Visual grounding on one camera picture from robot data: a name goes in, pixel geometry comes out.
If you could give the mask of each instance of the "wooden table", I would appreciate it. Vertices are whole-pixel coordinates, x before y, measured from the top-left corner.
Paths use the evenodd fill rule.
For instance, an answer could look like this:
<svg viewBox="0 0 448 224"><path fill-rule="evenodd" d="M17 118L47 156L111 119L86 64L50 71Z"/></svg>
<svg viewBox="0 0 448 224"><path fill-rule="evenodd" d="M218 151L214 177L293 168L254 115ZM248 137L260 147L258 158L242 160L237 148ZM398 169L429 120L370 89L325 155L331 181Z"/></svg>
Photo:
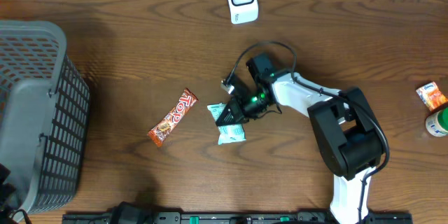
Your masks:
<svg viewBox="0 0 448 224"><path fill-rule="evenodd" d="M0 0L2 19L48 20L65 31L93 97L78 194L34 223L121 201L184 211L327 208L333 175L306 117L283 108L245 125L246 142L217 144L207 105L229 99L221 79L265 39L296 48L305 78L364 91L391 146L368 206L446 223L448 139L427 133L415 89L436 81L448 95L448 0L259 1L258 20L235 26L227 0ZM288 52L267 49L291 63ZM244 67L237 73L250 81ZM185 87L199 103L157 148L146 133Z"/></svg>

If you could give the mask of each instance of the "laundry basket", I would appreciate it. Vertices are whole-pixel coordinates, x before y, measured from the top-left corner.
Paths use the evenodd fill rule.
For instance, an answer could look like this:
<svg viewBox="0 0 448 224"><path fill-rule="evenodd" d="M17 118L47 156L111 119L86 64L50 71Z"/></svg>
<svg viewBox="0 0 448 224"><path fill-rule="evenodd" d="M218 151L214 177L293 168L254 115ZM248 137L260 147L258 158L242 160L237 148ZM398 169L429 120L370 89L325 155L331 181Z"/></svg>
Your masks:
<svg viewBox="0 0 448 224"><path fill-rule="evenodd" d="M66 50L53 23L0 21L0 163L8 205L29 214L64 206L78 185L90 93Z"/></svg>

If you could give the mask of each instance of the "green lid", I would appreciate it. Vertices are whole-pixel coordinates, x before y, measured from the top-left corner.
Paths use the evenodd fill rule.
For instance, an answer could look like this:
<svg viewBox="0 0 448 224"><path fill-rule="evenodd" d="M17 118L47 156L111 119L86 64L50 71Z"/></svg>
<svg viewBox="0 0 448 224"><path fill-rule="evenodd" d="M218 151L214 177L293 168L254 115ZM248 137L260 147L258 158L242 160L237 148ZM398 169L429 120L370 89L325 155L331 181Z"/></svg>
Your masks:
<svg viewBox="0 0 448 224"><path fill-rule="evenodd" d="M437 121L444 130L448 131L448 108L439 112L439 114L437 115Z"/></svg>

